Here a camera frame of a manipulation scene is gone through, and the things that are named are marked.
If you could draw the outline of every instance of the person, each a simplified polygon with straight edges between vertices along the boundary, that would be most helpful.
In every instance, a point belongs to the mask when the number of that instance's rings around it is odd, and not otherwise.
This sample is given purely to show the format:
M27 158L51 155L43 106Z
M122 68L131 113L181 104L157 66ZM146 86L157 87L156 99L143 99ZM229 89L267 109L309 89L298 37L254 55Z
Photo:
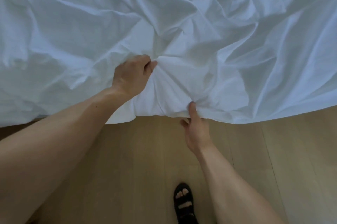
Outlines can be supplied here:
M110 88L0 141L0 223L24 223L74 169L109 117L141 93L157 62L134 56L115 69ZM218 223L283 223L212 143L208 124L189 105L181 121L186 143L200 162ZM179 224L197 223L192 191L173 196Z

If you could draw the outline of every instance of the wrinkled fabric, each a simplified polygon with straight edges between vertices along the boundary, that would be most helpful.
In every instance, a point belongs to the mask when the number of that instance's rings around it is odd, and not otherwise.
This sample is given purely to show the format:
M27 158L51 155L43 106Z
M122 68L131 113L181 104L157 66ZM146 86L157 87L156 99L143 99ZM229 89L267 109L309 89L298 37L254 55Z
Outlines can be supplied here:
M54 114L158 61L108 123L250 123L337 104L337 0L0 0L0 125Z

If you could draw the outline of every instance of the light wood floor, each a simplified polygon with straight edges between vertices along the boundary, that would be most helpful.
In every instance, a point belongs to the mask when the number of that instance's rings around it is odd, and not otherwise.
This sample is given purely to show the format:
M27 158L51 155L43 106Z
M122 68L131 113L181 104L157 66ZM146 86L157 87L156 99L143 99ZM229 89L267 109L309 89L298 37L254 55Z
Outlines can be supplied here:
M208 189L179 119L106 125L42 207L41 223L177 223L173 190L187 182L200 224L215 223ZM337 223L337 106L267 122L210 121L214 143L286 223Z

